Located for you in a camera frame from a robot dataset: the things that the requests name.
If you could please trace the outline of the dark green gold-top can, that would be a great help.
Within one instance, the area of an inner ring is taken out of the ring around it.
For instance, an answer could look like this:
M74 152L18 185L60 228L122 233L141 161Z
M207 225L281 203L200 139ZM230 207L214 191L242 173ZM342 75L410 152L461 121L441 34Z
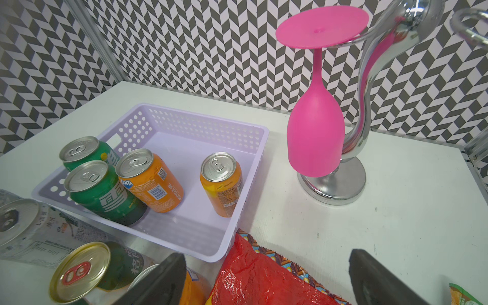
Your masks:
M150 257L113 241L87 243L59 264L49 296L55 304L113 304L155 264Z

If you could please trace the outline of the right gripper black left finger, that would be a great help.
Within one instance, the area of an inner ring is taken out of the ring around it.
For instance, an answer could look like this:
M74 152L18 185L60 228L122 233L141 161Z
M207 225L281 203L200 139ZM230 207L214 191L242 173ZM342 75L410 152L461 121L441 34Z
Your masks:
M185 278L185 257L173 253L114 304L179 304Z

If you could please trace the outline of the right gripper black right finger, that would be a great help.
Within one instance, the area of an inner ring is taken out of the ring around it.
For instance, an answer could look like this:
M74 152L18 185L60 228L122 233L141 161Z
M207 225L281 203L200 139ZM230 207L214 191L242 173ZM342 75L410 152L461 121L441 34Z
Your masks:
M363 249L352 250L349 277L359 305L427 303Z

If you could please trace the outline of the silver can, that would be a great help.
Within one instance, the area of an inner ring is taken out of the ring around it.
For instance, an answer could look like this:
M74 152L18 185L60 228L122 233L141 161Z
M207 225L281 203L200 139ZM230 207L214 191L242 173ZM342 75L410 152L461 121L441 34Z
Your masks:
M15 202L17 200L21 200L22 197L19 197L16 194L13 194L7 190L0 189L0 207L4 207L5 205Z
M1 207L1 259L55 269L78 247L121 240L59 209L31 199Z

